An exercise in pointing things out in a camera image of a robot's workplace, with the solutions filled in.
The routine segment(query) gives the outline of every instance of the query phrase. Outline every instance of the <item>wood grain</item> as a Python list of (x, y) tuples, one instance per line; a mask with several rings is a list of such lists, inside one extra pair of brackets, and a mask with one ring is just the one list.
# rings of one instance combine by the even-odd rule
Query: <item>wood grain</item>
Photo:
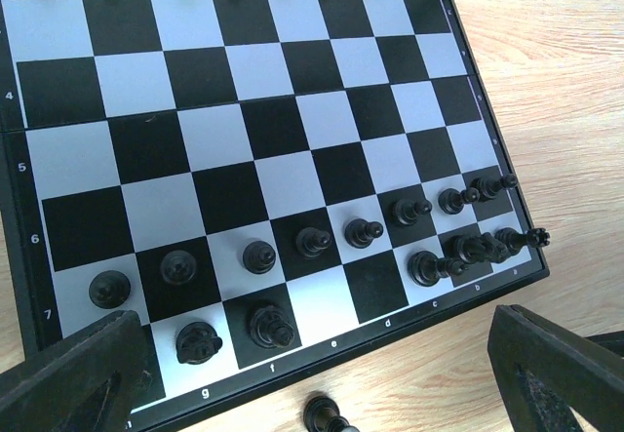
[[(511, 430), (486, 352), (497, 303), (624, 330), (624, 0), (455, 0), (552, 276), (189, 431), (299, 431), (314, 391), (364, 431)], [(22, 360), (0, 245), (0, 371)]]

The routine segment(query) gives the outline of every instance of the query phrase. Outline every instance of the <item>black chess piece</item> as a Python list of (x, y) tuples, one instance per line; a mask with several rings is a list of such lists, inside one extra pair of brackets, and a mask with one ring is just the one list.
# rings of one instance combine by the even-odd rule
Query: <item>black chess piece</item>
[(356, 249), (365, 249), (374, 239), (383, 235), (383, 225), (380, 222), (367, 222), (363, 219), (353, 219), (344, 229), (344, 238), (347, 243)]
[(359, 432), (340, 415), (338, 405), (327, 396), (308, 401), (303, 410), (303, 423), (308, 432)]
[(253, 342), (265, 349), (286, 348), (294, 341), (294, 328), (288, 316), (271, 303), (258, 307), (252, 313), (249, 328)]
[(534, 249), (550, 245), (550, 234), (543, 227), (528, 230), (525, 234), (511, 227), (496, 231), (494, 237), (505, 244), (511, 255), (517, 255), (523, 247)]
[(410, 226), (418, 222), (418, 218), (431, 213), (429, 200), (412, 201), (407, 198), (398, 200), (392, 207), (392, 216), (399, 225)]
[(275, 266), (277, 255), (270, 244), (261, 240), (251, 242), (243, 251), (243, 264), (254, 274), (263, 274)]
[(498, 196), (501, 190), (509, 190), (518, 186), (518, 178), (514, 174), (507, 174), (499, 178), (475, 178), (471, 185), (479, 190), (479, 201), (490, 201)]
[(210, 361), (221, 347), (223, 340), (216, 335), (216, 330), (205, 322), (186, 325), (175, 339), (177, 361), (192, 366)]
[(99, 308), (117, 308), (130, 296), (130, 281), (119, 271), (103, 271), (89, 285), (89, 298)]
[(408, 260), (408, 274), (420, 286), (431, 287), (442, 278), (461, 276), (467, 266), (458, 258), (439, 258), (431, 252), (422, 251)]
[(160, 263), (160, 274), (168, 284), (181, 286), (190, 282), (197, 273), (195, 257), (185, 250), (173, 250)]
[(463, 191), (457, 191), (454, 188), (448, 188), (438, 197), (438, 204), (442, 211), (448, 215), (457, 215), (461, 213), (465, 205), (470, 205), (479, 201), (479, 190), (477, 188), (466, 188)]
[(332, 244), (332, 235), (325, 231), (306, 227), (295, 239), (296, 248), (306, 258), (316, 258)]

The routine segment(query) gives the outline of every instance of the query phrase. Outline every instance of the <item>white square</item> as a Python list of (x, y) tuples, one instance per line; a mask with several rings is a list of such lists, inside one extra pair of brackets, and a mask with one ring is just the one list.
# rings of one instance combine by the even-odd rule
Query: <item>white square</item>
[(408, 137), (378, 137), (362, 141), (370, 176), (377, 193), (420, 183)]
[(342, 266), (297, 278), (287, 285), (303, 346), (360, 326)]
[(360, 140), (351, 105), (344, 91), (299, 96), (296, 103), (311, 149)]
[(477, 222), (475, 217), (475, 211), (471, 205), (464, 206), (461, 213), (457, 215), (448, 215), (440, 208), (438, 203), (438, 197), (447, 188), (454, 188), (457, 191), (463, 191), (466, 189), (466, 183), (462, 176), (450, 176), (440, 178), (438, 180), (425, 181), (422, 184), (422, 189), (425, 192), (425, 196), (433, 205), (431, 210), (431, 218), (436, 226), (436, 232), (443, 234), (450, 230), (458, 229), (465, 225), (474, 224)]
[(410, 307), (419, 305), (427, 300), (433, 300), (440, 295), (453, 291), (451, 278), (443, 278), (434, 286), (429, 288), (420, 286), (412, 280), (408, 273), (408, 261), (410, 261), (412, 255), (416, 255), (418, 252), (423, 251), (431, 252), (438, 257), (444, 256), (440, 245), (440, 239), (438, 239), (437, 235), (394, 249), (394, 257), (397, 260), (397, 265), (399, 266), (401, 280), (403, 282), (406, 295), (408, 296), (408, 303)]
[(122, 185), (136, 252), (206, 235), (191, 174)]
[[(177, 361), (176, 354), (177, 335), (194, 322), (208, 323), (223, 340), (223, 347), (211, 360), (197, 366), (181, 364)], [(232, 336), (222, 303), (152, 323), (151, 328), (167, 398), (171, 399), (199, 388), (208, 388), (210, 393), (211, 384), (238, 372)]]
[(461, 172), (498, 166), (486, 122), (460, 123), (447, 127), (447, 131)]
[(40, 200), (120, 184), (108, 123), (26, 132)]
[(191, 171), (254, 159), (239, 104), (182, 110), (177, 116)]
[(310, 151), (255, 161), (269, 218), (295, 215), (325, 206)]
[[(120, 271), (130, 281), (130, 296), (117, 308), (99, 308), (89, 298), (89, 286), (103, 271)], [(142, 325), (149, 323), (143, 285), (135, 255), (123, 255), (104, 261), (54, 272), (52, 283), (57, 300), (58, 319), (63, 337), (68, 337), (115, 310), (134, 310)]]
[(243, 251), (248, 244), (257, 240), (266, 242), (277, 252), (271, 223), (268, 221), (208, 236), (221, 300), (254, 293), (286, 281), (279, 256), (275, 261), (275, 266), (264, 274), (254, 274), (245, 268)]
[(353, 219), (364, 219), (368, 222), (377, 221), (385, 227), (383, 213), (376, 195), (329, 206), (328, 214), (330, 215), (331, 229), (333, 230), (335, 243), (338, 246), (340, 259), (343, 264), (392, 249), (388, 231), (385, 228), (383, 229), (383, 235), (374, 239), (365, 249), (352, 247), (344, 237), (344, 230)]

